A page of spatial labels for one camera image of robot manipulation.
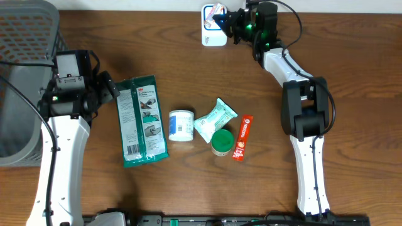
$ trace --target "plastic basket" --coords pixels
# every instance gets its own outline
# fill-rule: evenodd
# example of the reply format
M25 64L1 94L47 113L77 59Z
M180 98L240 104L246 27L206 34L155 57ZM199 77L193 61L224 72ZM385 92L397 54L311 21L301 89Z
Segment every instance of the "plastic basket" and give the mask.
M59 14L52 4L42 0L0 1L0 60L52 63L52 56L66 49ZM51 68L2 64L0 75L34 104L54 76ZM0 166L39 166L41 148L41 121L0 82Z

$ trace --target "barcode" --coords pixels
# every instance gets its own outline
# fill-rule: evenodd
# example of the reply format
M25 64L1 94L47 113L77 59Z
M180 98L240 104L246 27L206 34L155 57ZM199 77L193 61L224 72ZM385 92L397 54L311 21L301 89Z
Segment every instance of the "barcode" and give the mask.
M139 153L138 144L127 146L127 154L128 155L137 154L137 153Z

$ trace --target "green lid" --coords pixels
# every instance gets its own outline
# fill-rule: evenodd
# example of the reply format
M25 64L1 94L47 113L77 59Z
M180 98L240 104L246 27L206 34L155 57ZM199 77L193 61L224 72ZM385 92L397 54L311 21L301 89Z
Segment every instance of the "green lid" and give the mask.
M234 137L231 132L219 129L212 136L212 147L218 152L228 152L232 149Z

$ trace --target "wooden surface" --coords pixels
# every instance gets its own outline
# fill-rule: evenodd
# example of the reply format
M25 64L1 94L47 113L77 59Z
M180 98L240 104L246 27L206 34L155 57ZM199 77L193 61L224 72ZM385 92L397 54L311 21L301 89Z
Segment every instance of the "wooden surface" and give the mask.
M228 124L235 137L241 116L254 124L243 162L216 157L194 141L168 142L170 157L124 169L115 103L94 121L82 172L82 211L109 207L167 215L257 215L293 212L298 183L289 137L280 124L281 87L244 43L201 44L199 13L62 11L61 31L71 49L94 50L115 81L156 75L165 134L168 113L209 113L221 97L240 115ZM301 14L303 38L292 57L324 76L337 104L325 136L325 186L335 213L365 213L372 225L402 221L402 17ZM286 42L298 32L280 14ZM0 168L0 225L24 225L36 194L39 168Z

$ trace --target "blue label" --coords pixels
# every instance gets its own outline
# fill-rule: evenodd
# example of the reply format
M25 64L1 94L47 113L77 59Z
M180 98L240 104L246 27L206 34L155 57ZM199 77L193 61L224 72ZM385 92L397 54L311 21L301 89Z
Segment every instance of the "blue label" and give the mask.
M176 116L169 118L169 135L176 133Z

